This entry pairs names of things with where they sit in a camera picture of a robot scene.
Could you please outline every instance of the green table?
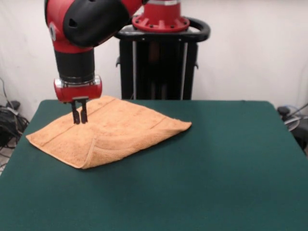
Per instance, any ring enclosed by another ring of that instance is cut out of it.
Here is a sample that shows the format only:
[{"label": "green table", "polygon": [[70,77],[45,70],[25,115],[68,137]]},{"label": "green table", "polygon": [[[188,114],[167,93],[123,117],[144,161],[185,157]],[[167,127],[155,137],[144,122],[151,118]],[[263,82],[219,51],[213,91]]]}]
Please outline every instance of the green table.
[{"label": "green table", "polygon": [[[69,167],[23,137],[0,177],[0,229],[308,230],[308,161],[272,105],[137,103],[193,126],[89,170]],[[42,102],[26,133],[69,109]]]}]

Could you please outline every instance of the red robot arm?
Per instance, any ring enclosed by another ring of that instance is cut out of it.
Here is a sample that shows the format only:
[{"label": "red robot arm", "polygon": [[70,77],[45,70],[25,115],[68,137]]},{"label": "red robot arm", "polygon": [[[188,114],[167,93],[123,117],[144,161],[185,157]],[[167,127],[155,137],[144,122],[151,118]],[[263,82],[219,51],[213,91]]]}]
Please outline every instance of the red robot arm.
[{"label": "red robot arm", "polygon": [[[59,79],[57,98],[71,103],[74,123],[86,123],[86,101],[99,98],[102,81],[94,74],[94,50],[124,27],[147,0],[45,0]],[[82,103],[81,117],[76,102]]]}]

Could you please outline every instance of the black handle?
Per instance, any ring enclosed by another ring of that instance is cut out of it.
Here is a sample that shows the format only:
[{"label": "black handle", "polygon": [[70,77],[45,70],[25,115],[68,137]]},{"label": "black handle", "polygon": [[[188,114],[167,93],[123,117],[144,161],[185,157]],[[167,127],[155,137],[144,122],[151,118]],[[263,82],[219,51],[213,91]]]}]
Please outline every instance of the black handle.
[{"label": "black handle", "polygon": [[190,20],[190,27],[194,27],[199,32],[192,32],[190,30],[177,32],[177,33],[154,33],[154,32],[144,32],[136,29],[133,26],[127,26],[120,30],[115,37],[121,40],[128,41],[182,41],[182,42],[202,42],[209,38],[211,33],[211,28],[205,22],[194,19],[187,18]]}]

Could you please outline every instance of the orange towel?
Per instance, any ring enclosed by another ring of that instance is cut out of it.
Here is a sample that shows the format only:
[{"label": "orange towel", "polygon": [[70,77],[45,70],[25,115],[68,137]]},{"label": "orange towel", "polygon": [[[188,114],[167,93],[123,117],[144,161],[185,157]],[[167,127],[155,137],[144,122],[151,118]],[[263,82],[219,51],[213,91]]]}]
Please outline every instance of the orange towel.
[{"label": "orange towel", "polygon": [[86,169],[121,160],[192,125],[109,96],[88,102],[87,109],[87,124],[74,125],[69,113],[27,139],[58,160]]}]

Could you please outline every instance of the white backdrop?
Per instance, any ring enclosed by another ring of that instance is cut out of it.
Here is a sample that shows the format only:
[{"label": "white backdrop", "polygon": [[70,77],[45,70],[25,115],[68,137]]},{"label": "white backdrop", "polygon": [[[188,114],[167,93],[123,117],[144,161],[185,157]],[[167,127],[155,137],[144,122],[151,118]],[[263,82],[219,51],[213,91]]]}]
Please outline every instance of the white backdrop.
[{"label": "white backdrop", "polygon": [[[58,73],[43,2],[0,0],[0,76],[28,118],[42,100],[55,99]],[[183,0],[182,12],[212,28],[199,47],[194,99],[308,101],[308,1]],[[96,48],[95,55],[104,94],[120,97],[118,40]]]}]

